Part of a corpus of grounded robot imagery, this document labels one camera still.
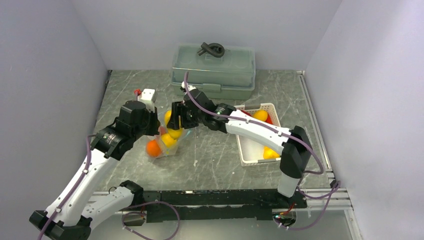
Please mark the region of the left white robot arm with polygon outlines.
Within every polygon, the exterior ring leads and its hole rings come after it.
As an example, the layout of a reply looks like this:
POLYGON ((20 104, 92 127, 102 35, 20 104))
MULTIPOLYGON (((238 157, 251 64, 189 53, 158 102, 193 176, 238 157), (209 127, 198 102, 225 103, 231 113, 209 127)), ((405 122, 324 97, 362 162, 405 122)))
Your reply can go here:
POLYGON ((116 190, 87 205, 98 183, 142 136, 159 133, 154 100, 129 100, 114 121, 86 138, 87 154, 62 193, 45 210, 36 210, 29 221, 39 229, 38 239, 86 240, 91 231, 116 211, 139 209, 144 189, 126 180, 116 190))

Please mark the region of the clear zip top bag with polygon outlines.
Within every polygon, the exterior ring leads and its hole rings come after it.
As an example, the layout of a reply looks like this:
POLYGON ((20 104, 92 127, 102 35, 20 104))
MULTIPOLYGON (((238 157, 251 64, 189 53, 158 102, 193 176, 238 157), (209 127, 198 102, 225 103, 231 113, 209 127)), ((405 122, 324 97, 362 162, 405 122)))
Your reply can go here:
POLYGON ((171 110, 163 115, 164 125, 158 128, 158 134, 148 136, 148 142, 145 145, 146 154, 154 159, 175 155, 179 145, 189 136, 191 130, 180 128, 173 130, 166 128, 167 123, 171 119, 171 110))

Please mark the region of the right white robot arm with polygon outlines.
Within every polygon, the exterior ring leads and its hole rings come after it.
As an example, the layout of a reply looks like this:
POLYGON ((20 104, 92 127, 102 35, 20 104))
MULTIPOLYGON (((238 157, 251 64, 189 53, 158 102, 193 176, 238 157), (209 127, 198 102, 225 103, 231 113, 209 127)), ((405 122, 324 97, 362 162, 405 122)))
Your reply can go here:
POLYGON ((182 101, 172 103, 167 128, 191 129, 204 125, 212 131, 233 134, 268 147, 280 156, 281 179, 275 194, 276 203, 287 208, 295 201, 295 191, 306 172, 312 155, 306 131, 299 126, 284 128, 257 120, 232 105, 215 104, 205 93, 186 90, 182 101))

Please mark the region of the orange tangerine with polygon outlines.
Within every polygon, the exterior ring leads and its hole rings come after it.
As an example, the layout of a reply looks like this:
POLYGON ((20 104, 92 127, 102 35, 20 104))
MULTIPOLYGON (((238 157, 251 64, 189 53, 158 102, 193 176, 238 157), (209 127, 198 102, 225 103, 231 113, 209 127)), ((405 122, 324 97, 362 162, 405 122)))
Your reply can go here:
POLYGON ((146 144, 145 151, 152 158, 158 158, 163 155, 162 149, 155 139, 150 140, 146 144))

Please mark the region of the pink peach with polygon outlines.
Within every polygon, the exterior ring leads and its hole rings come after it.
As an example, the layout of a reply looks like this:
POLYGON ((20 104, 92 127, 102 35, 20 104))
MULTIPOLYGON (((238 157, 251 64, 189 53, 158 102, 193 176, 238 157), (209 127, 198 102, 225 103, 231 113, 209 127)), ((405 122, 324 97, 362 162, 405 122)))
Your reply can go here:
POLYGON ((159 134, 162 136, 162 135, 164 135, 164 134, 167 134, 168 133, 168 129, 166 128, 166 127, 164 127, 164 126, 160 126, 159 128, 158 128, 158 131, 159 131, 159 134))

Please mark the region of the red orange carrot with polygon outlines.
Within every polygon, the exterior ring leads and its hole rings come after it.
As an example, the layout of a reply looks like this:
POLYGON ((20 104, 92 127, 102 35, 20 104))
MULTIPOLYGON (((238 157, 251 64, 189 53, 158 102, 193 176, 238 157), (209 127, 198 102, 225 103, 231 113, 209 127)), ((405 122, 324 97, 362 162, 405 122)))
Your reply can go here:
POLYGON ((272 121, 272 118, 271 118, 271 116, 270 116, 270 115, 268 115, 268 116, 267 116, 267 118, 266 118, 265 122, 266 122, 266 123, 268 123, 268 124, 273 125, 273 121, 272 121))

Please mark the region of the yellow apple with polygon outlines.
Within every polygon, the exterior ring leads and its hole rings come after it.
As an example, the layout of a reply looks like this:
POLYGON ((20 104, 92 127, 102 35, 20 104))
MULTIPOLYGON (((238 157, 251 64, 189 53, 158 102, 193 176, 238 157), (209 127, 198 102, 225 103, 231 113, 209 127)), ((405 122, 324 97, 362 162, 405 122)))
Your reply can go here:
POLYGON ((177 144, 177 140, 174 139, 169 133, 161 135, 161 141, 168 148, 171 149, 177 144))

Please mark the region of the small yellow fruit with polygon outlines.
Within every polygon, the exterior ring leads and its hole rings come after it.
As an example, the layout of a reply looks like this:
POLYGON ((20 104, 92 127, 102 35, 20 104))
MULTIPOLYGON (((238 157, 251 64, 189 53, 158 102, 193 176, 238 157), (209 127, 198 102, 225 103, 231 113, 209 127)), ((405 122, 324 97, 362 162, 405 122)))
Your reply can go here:
MULTIPOLYGON (((165 113, 165 115, 164 115, 164 124, 165 124, 165 126, 167 127, 167 125, 168 125, 168 123, 169 123, 169 121, 170 121, 170 119, 171 119, 171 114, 172 114, 172 111, 171 110, 168 110, 166 113, 165 113)), ((170 135, 170 137, 171 138, 173 138, 173 139, 178 139, 178 138, 180 138, 181 137, 181 135, 183 134, 183 129, 182 128, 180 128, 180 129, 178 129, 178 130, 174 130, 174 129, 172 129, 172 128, 166 128, 167 129, 167 133, 170 135)))

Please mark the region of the white perforated plastic basket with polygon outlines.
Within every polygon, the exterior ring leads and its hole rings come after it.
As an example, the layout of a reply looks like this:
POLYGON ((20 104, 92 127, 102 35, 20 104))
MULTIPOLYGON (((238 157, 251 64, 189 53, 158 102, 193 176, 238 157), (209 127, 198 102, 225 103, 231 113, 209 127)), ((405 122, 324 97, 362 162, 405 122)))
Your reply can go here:
MULTIPOLYGON (((256 105, 236 105, 236 109, 244 110, 253 115, 258 110, 267 111, 270 115, 273 125, 280 127, 280 120, 273 103, 260 103, 256 105)), ((281 158, 263 159, 264 146, 258 142, 243 136, 236 136, 240 163, 242 167, 256 166, 270 163, 278 163, 281 158)))

